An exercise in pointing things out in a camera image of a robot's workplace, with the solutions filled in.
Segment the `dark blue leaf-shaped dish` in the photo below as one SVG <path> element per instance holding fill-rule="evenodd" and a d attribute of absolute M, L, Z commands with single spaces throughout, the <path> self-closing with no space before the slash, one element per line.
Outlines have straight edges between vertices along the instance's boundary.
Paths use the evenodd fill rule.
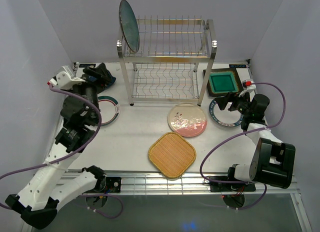
<path fill-rule="evenodd" d="M 116 78 L 112 76 L 112 74 L 107 71 L 106 73 L 106 80 L 105 80 L 105 88 L 108 89 L 116 82 Z"/>

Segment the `white plate green red rim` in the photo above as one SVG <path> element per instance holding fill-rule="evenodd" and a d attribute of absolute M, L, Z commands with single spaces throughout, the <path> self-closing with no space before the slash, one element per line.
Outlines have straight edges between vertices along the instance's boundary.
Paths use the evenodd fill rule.
<path fill-rule="evenodd" d="M 98 105 L 102 117 L 101 125 L 103 127 L 114 123 L 121 112 L 119 102 L 112 96 L 102 95 L 98 97 Z"/>

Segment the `large dark teal round plate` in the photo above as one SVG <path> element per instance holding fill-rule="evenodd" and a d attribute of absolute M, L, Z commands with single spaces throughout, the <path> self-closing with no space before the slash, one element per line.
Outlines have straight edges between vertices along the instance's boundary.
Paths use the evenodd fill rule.
<path fill-rule="evenodd" d="M 118 10 L 122 36 L 133 53 L 140 48 L 140 32 L 135 13 L 127 0 L 121 0 Z"/>

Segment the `square bamboo-pattern tray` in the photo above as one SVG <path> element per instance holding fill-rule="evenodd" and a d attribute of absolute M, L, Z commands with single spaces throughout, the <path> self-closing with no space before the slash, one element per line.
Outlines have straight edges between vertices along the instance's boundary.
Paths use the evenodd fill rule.
<path fill-rule="evenodd" d="M 196 157 L 195 148 L 174 132 L 165 133 L 148 150 L 150 162 L 169 179 L 181 177 Z"/>

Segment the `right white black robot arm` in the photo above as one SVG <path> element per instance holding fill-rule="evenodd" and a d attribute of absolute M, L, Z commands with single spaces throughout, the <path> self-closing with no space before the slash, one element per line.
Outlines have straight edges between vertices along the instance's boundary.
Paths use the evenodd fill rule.
<path fill-rule="evenodd" d="M 237 111 L 242 115 L 241 129 L 256 145 L 249 164 L 233 164 L 227 172 L 226 186 L 237 191 L 244 182 L 259 182 L 286 189 L 293 176 L 296 148 L 292 144 L 277 139 L 267 128 L 264 120 L 270 100 L 263 94 L 250 99 L 248 92 L 243 95 L 228 92 L 214 99 L 219 109 Z"/>

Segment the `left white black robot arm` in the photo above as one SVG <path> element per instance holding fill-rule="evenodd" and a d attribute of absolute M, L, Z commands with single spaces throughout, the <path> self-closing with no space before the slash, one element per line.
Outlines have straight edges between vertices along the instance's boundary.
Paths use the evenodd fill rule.
<path fill-rule="evenodd" d="M 66 96 L 60 111 L 62 128 L 54 142 L 64 149 L 50 152 L 42 164 L 34 166 L 33 178 L 20 192 L 6 198 L 4 208 L 17 212 L 25 223 L 41 230 L 76 197 L 89 190 L 100 192 L 106 187 L 104 171 L 95 165 L 84 168 L 72 181 L 56 185 L 97 136 L 102 126 L 98 95 L 115 81 L 106 64 L 100 63 L 97 67 L 85 67 L 80 77 L 69 66 L 62 66 L 47 82 L 52 92 Z"/>

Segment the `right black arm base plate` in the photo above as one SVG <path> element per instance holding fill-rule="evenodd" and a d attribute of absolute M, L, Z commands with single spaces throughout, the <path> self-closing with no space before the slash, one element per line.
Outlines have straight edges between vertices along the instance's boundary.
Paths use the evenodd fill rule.
<path fill-rule="evenodd" d="M 211 192 L 255 192 L 256 186 L 254 183 L 244 183 L 240 180 L 235 180 L 235 183 L 225 183 L 225 181 L 232 181 L 226 175 L 223 176 L 210 176 L 206 179 L 210 186 Z"/>

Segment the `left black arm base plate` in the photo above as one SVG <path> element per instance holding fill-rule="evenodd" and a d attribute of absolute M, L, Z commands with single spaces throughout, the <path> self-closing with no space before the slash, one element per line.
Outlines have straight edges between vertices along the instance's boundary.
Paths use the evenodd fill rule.
<path fill-rule="evenodd" d="M 100 184 L 100 192 L 109 193 L 120 193 L 122 185 L 121 177 L 106 177 Z"/>

